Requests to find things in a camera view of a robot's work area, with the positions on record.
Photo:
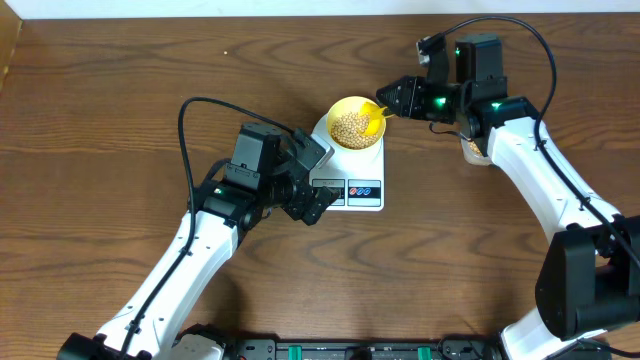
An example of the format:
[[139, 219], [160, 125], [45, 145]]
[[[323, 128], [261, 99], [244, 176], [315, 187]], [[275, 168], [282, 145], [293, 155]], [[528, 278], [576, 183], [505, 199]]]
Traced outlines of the pale yellow bowl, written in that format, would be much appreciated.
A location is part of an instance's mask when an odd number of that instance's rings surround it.
[[[328, 134], [330, 135], [330, 132], [329, 132], [330, 126], [336, 120], [337, 117], [339, 117], [340, 115], [342, 115], [344, 113], [349, 113], [349, 112], [357, 112], [357, 113], [359, 113], [360, 107], [365, 102], [371, 102], [371, 103], [376, 104], [372, 100], [369, 100], [369, 99], [364, 98], [364, 97], [359, 97], [359, 96], [346, 97], [346, 98], [343, 98], [343, 99], [339, 100], [338, 102], [336, 102], [331, 107], [331, 109], [329, 110], [328, 115], [327, 115], [327, 130], [328, 130]], [[385, 133], [385, 130], [386, 130], [386, 124], [383, 126], [383, 128], [381, 129], [381, 132], [378, 134], [379, 135], [379, 139], [374, 145], [377, 145], [377, 144], [379, 144], [381, 142], [381, 140], [383, 138], [383, 135]]]

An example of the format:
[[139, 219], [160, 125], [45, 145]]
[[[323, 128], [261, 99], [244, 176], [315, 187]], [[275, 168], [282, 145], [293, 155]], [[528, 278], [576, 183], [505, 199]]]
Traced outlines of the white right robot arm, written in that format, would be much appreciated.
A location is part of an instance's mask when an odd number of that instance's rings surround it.
[[486, 346], [487, 359], [550, 359], [639, 320], [639, 219], [625, 217], [577, 174], [540, 113], [507, 80], [405, 76], [376, 92], [398, 117], [461, 126], [460, 137], [514, 183], [549, 241], [536, 306]]

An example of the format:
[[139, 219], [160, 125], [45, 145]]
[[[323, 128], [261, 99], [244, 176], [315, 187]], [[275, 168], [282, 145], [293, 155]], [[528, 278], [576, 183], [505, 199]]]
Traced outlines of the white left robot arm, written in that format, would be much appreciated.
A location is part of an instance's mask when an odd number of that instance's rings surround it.
[[300, 129], [285, 135], [244, 125], [233, 156], [216, 162], [192, 189], [174, 240], [134, 296], [94, 337], [71, 334], [58, 358], [167, 358], [203, 290], [265, 210], [280, 208], [313, 225], [337, 198], [309, 181], [333, 153], [326, 141]]

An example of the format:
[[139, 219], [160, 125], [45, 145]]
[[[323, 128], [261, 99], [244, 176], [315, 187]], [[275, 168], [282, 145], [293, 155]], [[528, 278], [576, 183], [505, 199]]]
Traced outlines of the yellow measuring scoop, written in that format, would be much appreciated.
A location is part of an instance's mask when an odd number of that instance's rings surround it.
[[380, 107], [371, 102], [362, 104], [359, 115], [367, 118], [366, 128], [361, 132], [364, 136], [374, 136], [381, 132], [386, 124], [386, 119], [391, 117], [393, 113], [387, 107]]

